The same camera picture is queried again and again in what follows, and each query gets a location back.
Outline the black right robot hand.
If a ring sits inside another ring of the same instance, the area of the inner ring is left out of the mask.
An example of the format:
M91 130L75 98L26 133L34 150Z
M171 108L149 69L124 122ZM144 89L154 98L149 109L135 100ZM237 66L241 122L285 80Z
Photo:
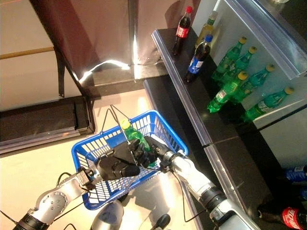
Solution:
M139 140L136 140L137 147L132 151L134 159L136 162L147 168L151 163L157 161L169 161L169 159L174 155L174 152L165 144L161 143L157 139L145 136L145 142L148 144L149 149L145 149L145 144L141 143Z

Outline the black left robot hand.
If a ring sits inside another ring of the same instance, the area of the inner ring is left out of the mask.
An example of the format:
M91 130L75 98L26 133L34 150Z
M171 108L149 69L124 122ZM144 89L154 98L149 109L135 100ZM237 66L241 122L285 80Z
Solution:
M134 158L134 152L138 149L139 143L139 140L134 140L130 144L122 142L100 157L95 166L102 180L110 181L137 176L140 168Z

